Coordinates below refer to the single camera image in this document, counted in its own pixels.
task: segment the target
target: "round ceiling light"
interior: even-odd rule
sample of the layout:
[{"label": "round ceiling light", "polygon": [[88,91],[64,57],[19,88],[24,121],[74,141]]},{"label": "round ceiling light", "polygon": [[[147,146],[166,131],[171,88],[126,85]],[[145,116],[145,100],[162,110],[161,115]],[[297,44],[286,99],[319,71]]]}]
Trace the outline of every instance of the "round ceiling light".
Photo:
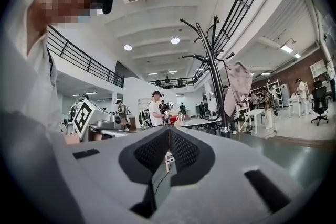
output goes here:
[{"label": "round ceiling light", "polygon": [[179,44],[179,42],[180,42],[180,39],[178,37],[172,38],[172,44],[176,45],[176,44]]},{"label": "round ceiling light", "polygon": [[128,45],[128,44],[126,44],[125,46],[124,46],[124,49],[125,50],[132,50],[132,46],[131,45]]}]

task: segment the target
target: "brown wall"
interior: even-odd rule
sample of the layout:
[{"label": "brown wall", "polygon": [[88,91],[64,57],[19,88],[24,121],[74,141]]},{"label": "brown wall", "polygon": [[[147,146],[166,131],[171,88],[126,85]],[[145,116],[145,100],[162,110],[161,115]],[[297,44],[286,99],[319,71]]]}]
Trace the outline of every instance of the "brown wall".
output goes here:
[{"label": "brown wall", "polygon": [[[314,78],[310,71],[310,66],[314,63],[320,61],[321,59],[326,62],[325,55],[322,51],[322,49],[317,50],[310,56],[304,58],[303,60],[299,61],[297,64],[291,66],[290,68],[287,68],[286,70],[279,72],[271,77],[268,77],[267,79],[257,81],[252,84],[251,89],[259,88],[261,86],[266,85],[267,80],[269,79],[270,82],[274,82],[277,79],[280,81],[281,84],[287,84],[289,87],[290,94],[295,92],[295,89],[297,87],[297,84],[295,84],[295,80],[297,78],[301,78],[303,82],[308,83],[308,89],[311,92],[314,88]],[[319,79],[321,81],[325,80],[324,76],[319,76]]]}]

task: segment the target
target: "beige pants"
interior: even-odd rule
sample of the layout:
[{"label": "beige pants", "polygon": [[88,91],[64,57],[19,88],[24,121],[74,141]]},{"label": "beige pants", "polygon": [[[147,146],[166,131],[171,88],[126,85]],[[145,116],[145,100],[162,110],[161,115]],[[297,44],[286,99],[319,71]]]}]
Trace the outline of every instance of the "beige pants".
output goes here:
[{"label": "beige pants", "polygon": [[273,118],[271,109],[265,110],[265,118],[266,118],[265,128],[271,129],[273,127]]}]

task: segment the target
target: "metal railing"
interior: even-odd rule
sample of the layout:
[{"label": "metal railing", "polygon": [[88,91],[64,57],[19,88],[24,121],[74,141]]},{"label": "metal railing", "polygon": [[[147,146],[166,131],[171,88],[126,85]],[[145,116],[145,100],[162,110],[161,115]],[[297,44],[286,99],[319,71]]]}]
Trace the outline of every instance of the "metal railing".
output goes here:
[{"label": "metal railing", "polygon": [[[220,29],[217,38],[215,40],[215,54],[222,52],[224,46],[228,43],[234,32],[237,30],[238,26],[244,19],[246,13],[251,8],[254,0],[235,0],[232,8]],[[196,82],[206,70],[208,70],[208,64],[202,63],[198,68],[194,76],[194,81]]]},{"label": "metal railing", "polygon": [[148,81],[148,83],[156,85],[163,89],[189,87],[195,84],[194,78],[169,79],[169,81],[163,79],[163,80]]},{"label": "metal railing", "polygon": [[124,77],[115,74],[110,69],[98,63],[96,60],[66,39],[52,26],[49,26],[48,32],[49,37],[47,40],[47,46],[50,51],[98,78],[113,83],[116,86],[122,88],[124,87]]}]

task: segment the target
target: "black cap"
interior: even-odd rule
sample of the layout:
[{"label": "black cap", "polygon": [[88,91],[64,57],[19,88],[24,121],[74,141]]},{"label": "black cap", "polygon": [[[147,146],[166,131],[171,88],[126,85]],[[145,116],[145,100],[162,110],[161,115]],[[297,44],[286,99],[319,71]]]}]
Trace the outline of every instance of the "black cap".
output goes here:
[{"label": "black cap", "polygon": [[159,91],[155,91],[155,92],[153,92],[152,97],[154,97],[154,95],[157,95],[157,94],[158,94],[159,96],[164,96],[164,95],[161,95]]}]

